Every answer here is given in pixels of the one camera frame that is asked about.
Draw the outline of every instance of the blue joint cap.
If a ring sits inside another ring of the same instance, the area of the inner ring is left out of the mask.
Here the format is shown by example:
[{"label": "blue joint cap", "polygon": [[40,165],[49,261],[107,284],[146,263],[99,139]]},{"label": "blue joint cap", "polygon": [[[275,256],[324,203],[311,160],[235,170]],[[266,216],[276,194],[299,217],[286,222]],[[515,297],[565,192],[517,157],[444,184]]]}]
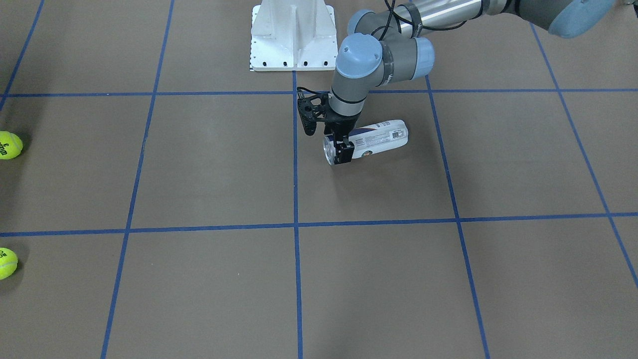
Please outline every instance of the blue joint cap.
[{"label": "blue joint cap", "polygon": [[360,79],[373,73],[382,57],[383,49],[374,36],[356,33],[341,43],[336,68],[344,77]]},{"label": "blue joint cap", "polygon": [[355,33],[355,30],[357,29],[357,25],[359,24],[359,21],[361,21],[361,18],[365,16],[365,14],[367,13],[374,13],[374,11],[363,9],[363,10],[359,10],[355,12],[355,15],[352,15],[352,17],[348,21],[348,35],[352,35]]},{"label": "blue joint cap", "polygon": [[549,26],[549,33],[575,38],[591,29],[611,9],[616,0],[574,0]]},{"label": "blue joint cap", "polygon": [[434,67],[434,45],[426,38],[415,38],[417,42],[417,66],[412,80],[423,77]]}]

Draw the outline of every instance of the tennis ball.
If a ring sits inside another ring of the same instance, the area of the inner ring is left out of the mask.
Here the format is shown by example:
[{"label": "tennis ball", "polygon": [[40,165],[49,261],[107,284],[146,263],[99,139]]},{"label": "tennis ball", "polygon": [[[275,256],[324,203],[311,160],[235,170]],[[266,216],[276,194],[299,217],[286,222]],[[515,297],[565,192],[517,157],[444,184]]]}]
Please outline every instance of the tennis ball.
[{"label": "tennis ball", "polygon": [[20,137],[7,131],[0,131],[0,160],[10,160],[22,152]]},{"label": "tennis ball", "polygon": [[9,277],[18,268],[18,256],[12,250],[0,248],[0,280]]}]

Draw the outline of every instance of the spray can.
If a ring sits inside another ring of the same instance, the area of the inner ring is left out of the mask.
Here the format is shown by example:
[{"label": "spray can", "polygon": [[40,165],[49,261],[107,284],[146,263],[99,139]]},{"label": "spray can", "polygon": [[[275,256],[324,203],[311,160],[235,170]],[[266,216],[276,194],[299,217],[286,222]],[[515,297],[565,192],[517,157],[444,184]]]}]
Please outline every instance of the spray can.
[{"label": "spray can", "polygon": [[[375,153],[395,149],[408,143],[408,128],[400,119],[391,119],[373,125],[355,128],[348,135],[350,142],[355,145],[352,158],[361,158]],[[336,150],[333,136],[323,137],[323,152],[328,163],[334,165]]]}]

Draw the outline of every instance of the gray floor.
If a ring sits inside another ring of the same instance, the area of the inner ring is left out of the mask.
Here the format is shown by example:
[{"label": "gray floor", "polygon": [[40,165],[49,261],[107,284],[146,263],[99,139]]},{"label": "gray floor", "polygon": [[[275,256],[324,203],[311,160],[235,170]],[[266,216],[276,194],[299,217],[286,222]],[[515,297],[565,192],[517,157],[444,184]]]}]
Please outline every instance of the gray floor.
[{"label": "gray floor", "polygon": [[293,111],[332,74],[249,72],[257,3],[0,1],[0,357],[638,357],[633,9],[428,36],[360,120],[408,145],[333,168]]}]

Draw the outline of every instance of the white mounting plate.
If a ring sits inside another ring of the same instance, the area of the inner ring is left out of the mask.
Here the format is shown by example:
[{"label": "white mounting plate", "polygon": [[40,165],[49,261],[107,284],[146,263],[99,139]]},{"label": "white mounting plate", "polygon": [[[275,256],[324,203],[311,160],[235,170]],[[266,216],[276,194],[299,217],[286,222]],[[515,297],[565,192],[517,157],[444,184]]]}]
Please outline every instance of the white mounting plate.
[{"label": "white mounting plate", "polygon": [[334,70],[334,8],[323,0],[263,0],[252,25],[251,71]]}]

